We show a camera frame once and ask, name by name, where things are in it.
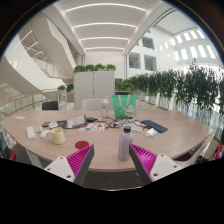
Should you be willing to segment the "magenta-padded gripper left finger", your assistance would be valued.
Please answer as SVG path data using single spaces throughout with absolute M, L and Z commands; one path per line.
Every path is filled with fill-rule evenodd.
M 94 154 L 94 145 L 91 144 L 67 157 L 59 156 L 45 168 L 45 171 L 82 186 Z

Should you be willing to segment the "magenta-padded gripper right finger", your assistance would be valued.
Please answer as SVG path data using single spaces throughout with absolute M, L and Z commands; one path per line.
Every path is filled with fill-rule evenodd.
M 129 145 L 129 154 L 143 186 L 182 169 L 167 155 L 156 155 L 134 144 Z

